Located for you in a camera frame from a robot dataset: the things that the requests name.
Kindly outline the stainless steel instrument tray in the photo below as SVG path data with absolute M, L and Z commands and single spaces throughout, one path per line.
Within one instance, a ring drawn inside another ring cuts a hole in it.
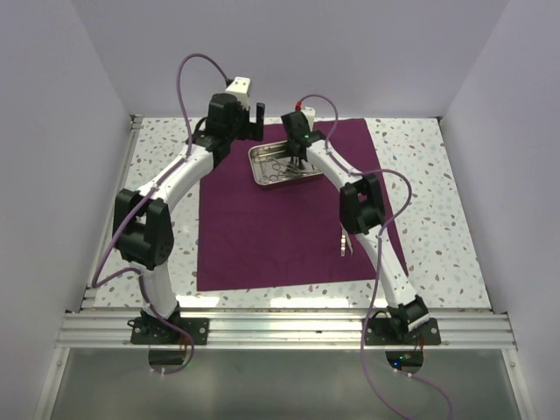
M 254 181 L 259 186 L 277 186 L 322 174 L 313 164 L 293 157 L 286 140 L 250 148 L 248 160 Z

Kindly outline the purple surgical cloth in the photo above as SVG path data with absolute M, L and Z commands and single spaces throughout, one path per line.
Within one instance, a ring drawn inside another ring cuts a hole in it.
M 375 269 L 355 241 L 340 254 L 340 193 L 323 175 L 260 186 L 250 141 L 200 182 L 199 291 L 371 280 Z

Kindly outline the silver tweezers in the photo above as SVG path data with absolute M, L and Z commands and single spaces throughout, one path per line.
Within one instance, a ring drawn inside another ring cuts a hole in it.
M 351 238 L 348 235 L 343 234 L 340 238 L 340 256 L 351 256 L 353 253 L 354 247 Z

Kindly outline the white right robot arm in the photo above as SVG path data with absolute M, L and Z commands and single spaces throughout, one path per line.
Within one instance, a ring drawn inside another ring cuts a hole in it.
M 410 205 L 411 183 L 398 171 L 359 171 L 351 166 L 333 147 L 327 134 L 312 128 L 314 117 L 314 108 L 301 106 L 281 116 L 288 150 L 292 156 L 321 171 L 338 189 L 340 224 L 355 236 L 374 266 L 374 288 L 383 288 L 391 336 L 397 342 L 410 343 L 429 321 L 430 314 L 405 273 L 387 230 Z M 387 213 L 383 197 L 384 174 L 398 177 L 407 188 L 404 204 L 392 214 Z

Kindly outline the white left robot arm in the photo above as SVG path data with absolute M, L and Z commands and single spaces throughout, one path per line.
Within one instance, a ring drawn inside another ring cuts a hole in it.
M 138 274 L 143 311 L 154 318 L 150 331 L 162 343 L 176 341 L 182 332 L 174 317 L 179 302 L 168 269 L 174 247 L 172 212 L 229 155 L 233 141 L 263 140 L 264 114 L 265 104 L 258 102 L 252 122 L 250 107 L 239 95 L 214 94 L 206 117 L 175 159 L 150 182 L 116 196 L 112 247 Z

